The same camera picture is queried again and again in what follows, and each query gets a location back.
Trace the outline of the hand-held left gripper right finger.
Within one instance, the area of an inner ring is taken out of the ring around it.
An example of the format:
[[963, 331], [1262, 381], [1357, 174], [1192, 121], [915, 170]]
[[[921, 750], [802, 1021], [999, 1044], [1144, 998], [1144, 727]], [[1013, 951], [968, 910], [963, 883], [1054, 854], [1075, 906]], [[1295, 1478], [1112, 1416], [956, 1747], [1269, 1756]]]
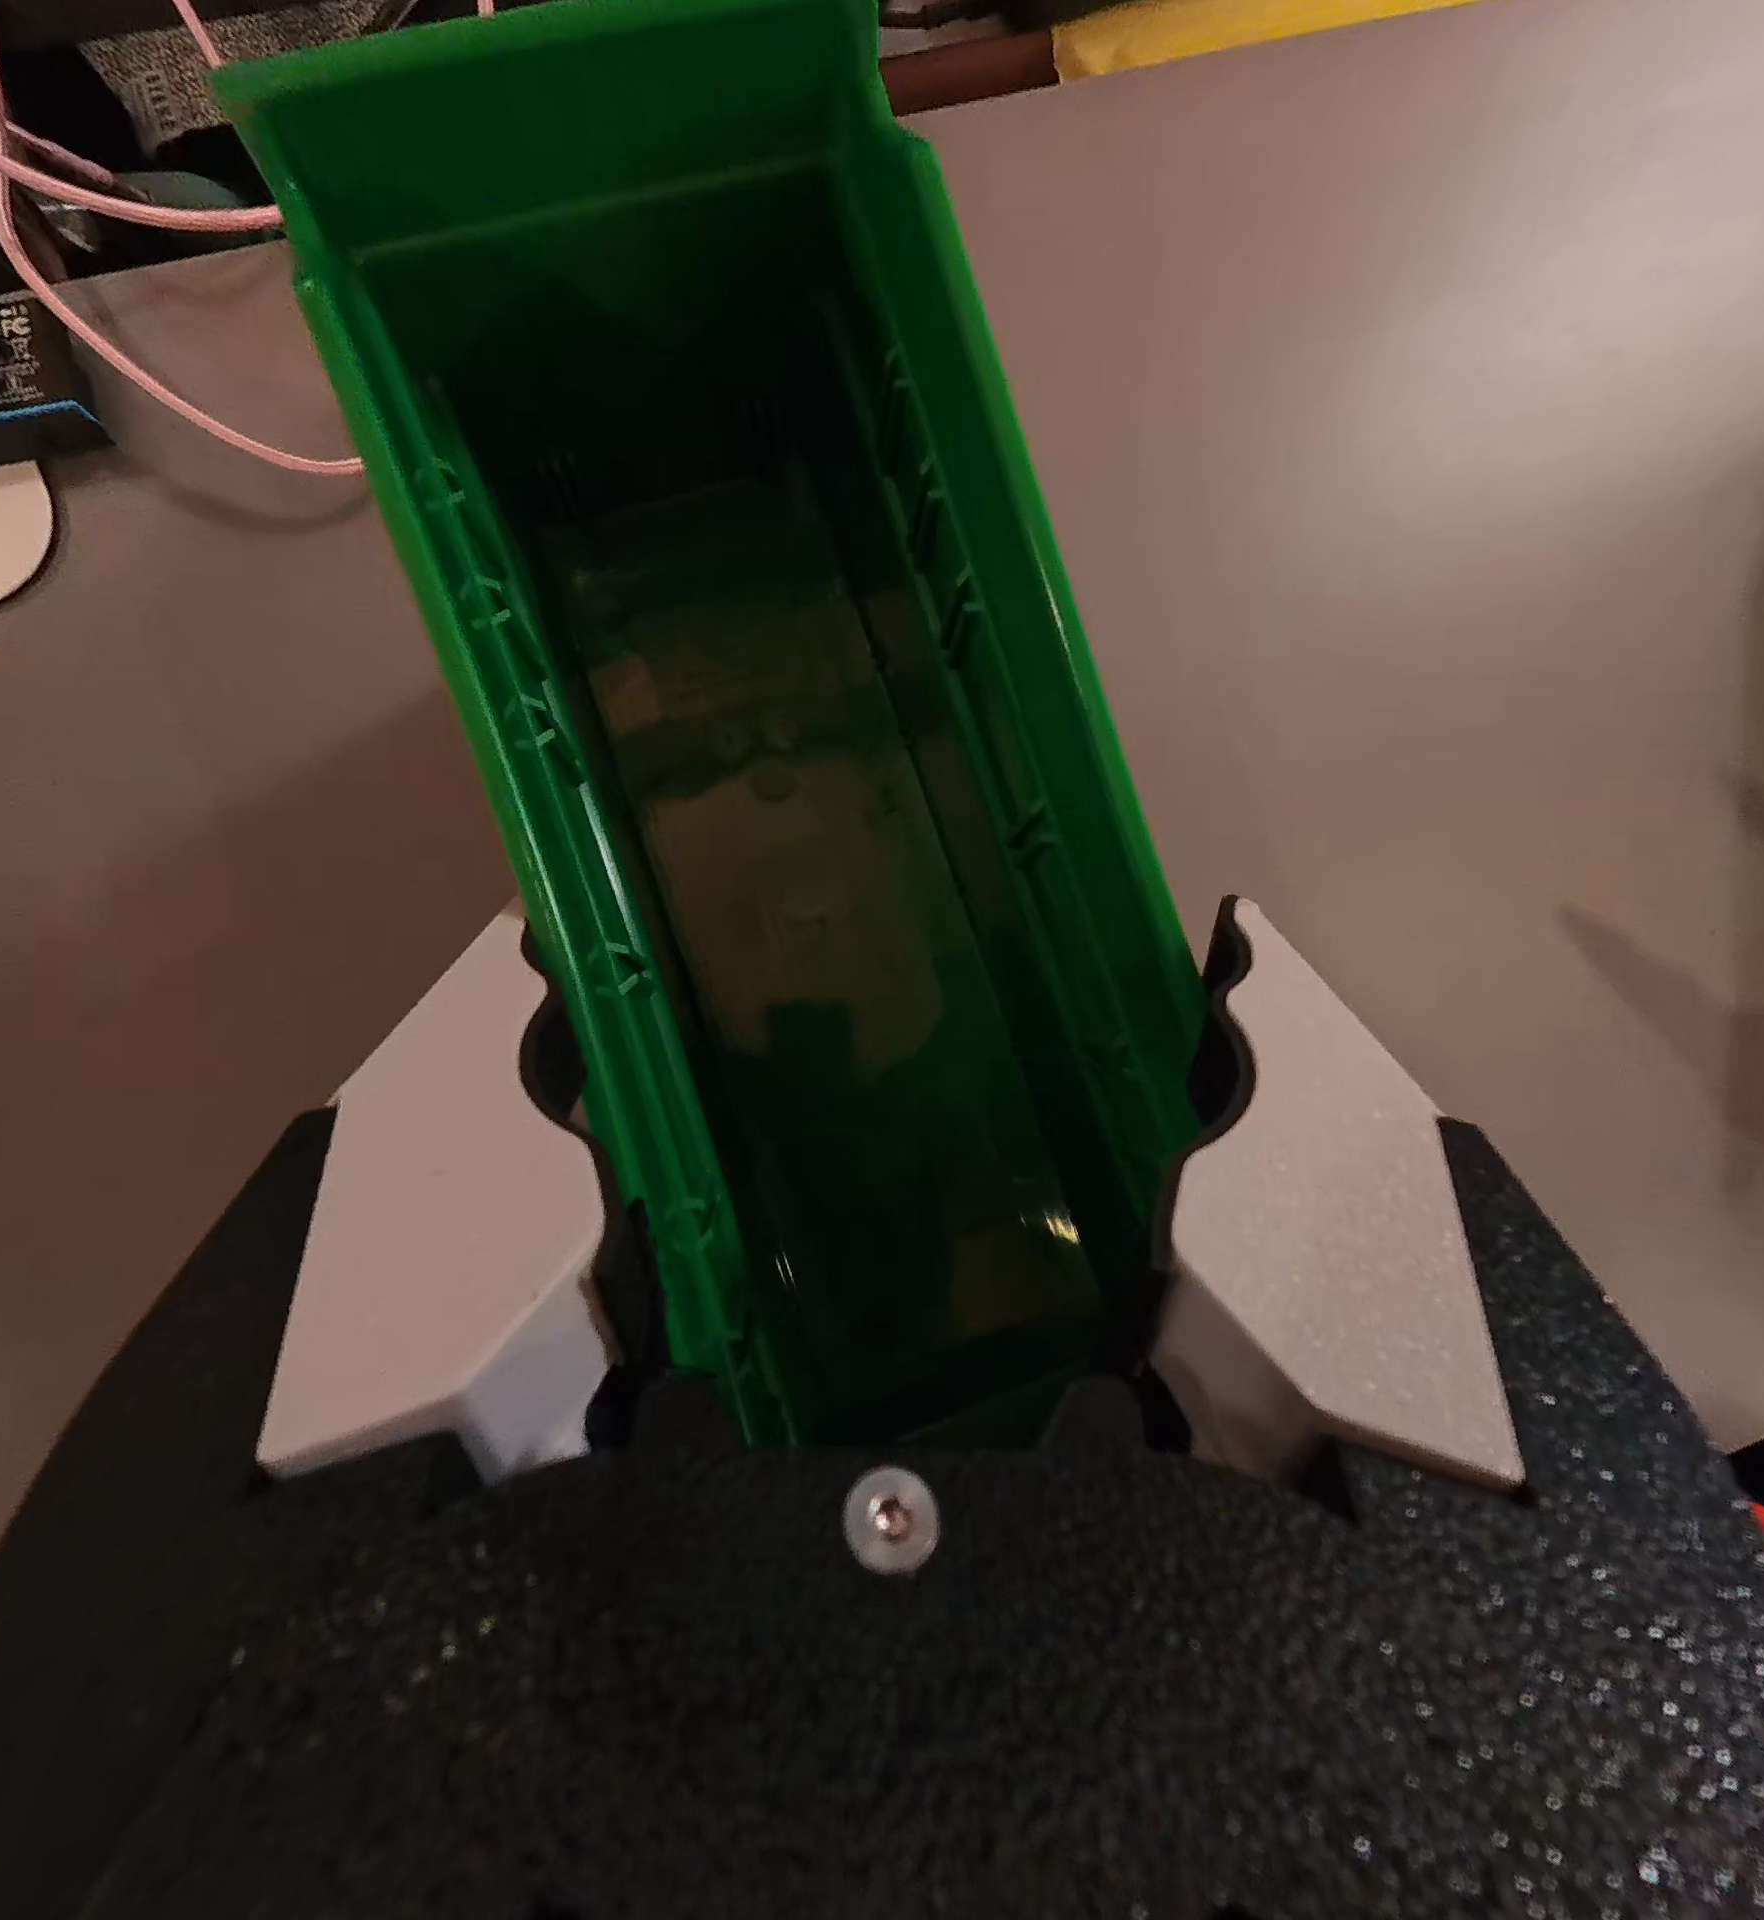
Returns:
[[1252, 901], [1222, 901], [1204, 987], [1225, 1097], [1176, 1170], [1148, 1353], [1189, 1451], [1291, 1484], [1349, 1444], [1522, 1488], [1442, 1108]]

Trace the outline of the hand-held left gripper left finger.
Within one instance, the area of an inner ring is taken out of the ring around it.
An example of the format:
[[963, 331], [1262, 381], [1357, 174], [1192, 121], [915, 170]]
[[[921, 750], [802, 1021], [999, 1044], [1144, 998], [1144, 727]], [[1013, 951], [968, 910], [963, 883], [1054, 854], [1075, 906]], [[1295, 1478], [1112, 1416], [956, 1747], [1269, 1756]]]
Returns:
[[589, 1451], [623, 1360], [586, 1131], [532, 1093], [550, 987], [499, 911], [342, 1084], [257, 1466], [319, 1476], [453, 1438], [485, 1484]]

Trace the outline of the green plastic bin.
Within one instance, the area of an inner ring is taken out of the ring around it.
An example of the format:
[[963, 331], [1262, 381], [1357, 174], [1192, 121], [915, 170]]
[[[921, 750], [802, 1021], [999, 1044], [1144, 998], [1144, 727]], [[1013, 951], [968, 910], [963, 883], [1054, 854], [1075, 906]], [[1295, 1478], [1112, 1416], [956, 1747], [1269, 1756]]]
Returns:
[[1158, 866], [862, 4], [555, 4], [217, 78], [560, 1018], [635, 1376], [1025, 1448], [1199, 1137]]

